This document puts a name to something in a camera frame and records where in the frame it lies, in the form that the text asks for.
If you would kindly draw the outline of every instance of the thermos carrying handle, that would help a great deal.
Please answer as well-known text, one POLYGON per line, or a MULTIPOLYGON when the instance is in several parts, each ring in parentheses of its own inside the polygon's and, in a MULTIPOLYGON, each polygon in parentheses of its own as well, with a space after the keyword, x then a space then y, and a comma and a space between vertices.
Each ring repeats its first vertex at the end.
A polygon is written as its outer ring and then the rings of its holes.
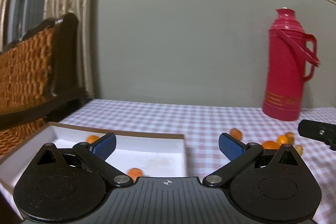
POLYGON ((305 82, 310 80, 313 77, 315 67, 318 67, 320 64, 320 60, 316 56, 317 53, 316 38, 312 34, 305 34, 305 40, 310 41, 313 44, 313 51, 311 51, 307 47, 305 49, 300 47, 298 43, 296 43, 291 37, 286 35, 282 30, 277 30, 277 35, 288 45, 290 45, 300 57, 302 57, 304 60, 306 60, 311 64, 309 75, 303 77, 303 80, 305 82))

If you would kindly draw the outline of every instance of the screw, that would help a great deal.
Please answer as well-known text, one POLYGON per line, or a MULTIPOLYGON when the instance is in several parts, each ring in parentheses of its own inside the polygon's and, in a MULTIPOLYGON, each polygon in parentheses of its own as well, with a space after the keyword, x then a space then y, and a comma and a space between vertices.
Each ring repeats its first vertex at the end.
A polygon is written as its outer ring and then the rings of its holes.
POLYGON ((116 183, 126 183, 126 182, 129 182, 130 181, 130 178, 129 176, 125 176, 125 175, 118 175, 114 178, 114 181, 116 183))
POLYGON ((222 178, 217 175, 211 175, 211 176, 206 177, 206 181, 211 184, 215 184, 215 183, 220 183, 222 181, 222 178))

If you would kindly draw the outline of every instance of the gingham tablecloth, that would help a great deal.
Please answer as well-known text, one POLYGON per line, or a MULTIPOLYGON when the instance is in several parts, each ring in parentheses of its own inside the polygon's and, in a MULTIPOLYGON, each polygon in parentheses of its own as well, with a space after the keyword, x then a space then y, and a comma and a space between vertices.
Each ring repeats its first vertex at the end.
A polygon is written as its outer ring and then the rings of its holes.
POLYGON ((189 176, 200 179, 228 162, 218 149, 222 132, 238 128, 243 142, 262 143, 288 131, 295 144, 304 146, 303 160, 322 189, 322 202, 315 214, 319 224, 336 223, 336 151, 324 143, 300 137, 299 121, 309 119, 336 123, 336 108, 304 109, 295 122, 266 116, 260 108, 213 107, 92 100, 61 123, 76 126, 156 133, 182 133, 187 146, 189 176))

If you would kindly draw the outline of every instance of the wicker seat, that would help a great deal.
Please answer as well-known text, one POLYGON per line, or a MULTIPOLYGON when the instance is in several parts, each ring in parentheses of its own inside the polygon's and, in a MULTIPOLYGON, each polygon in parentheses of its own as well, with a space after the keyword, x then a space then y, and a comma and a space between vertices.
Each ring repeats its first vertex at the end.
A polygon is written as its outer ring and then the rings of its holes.
POLYGON ((76 73, 77 18, 48 19, 0 55, 0 156, 41 128, 48 115, 85 97, 76 73))

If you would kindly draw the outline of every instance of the wall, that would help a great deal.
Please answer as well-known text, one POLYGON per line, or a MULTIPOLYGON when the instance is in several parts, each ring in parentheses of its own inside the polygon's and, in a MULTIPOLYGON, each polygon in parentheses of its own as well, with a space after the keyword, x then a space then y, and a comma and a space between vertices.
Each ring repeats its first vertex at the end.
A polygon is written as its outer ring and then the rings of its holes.
POLYGON ((268 28, 283 6, 318 40, 322 65, 305 86, 303 106, 332 106, 336 5, 327 0, 95 0, 97 97, 260 107, 268 28))

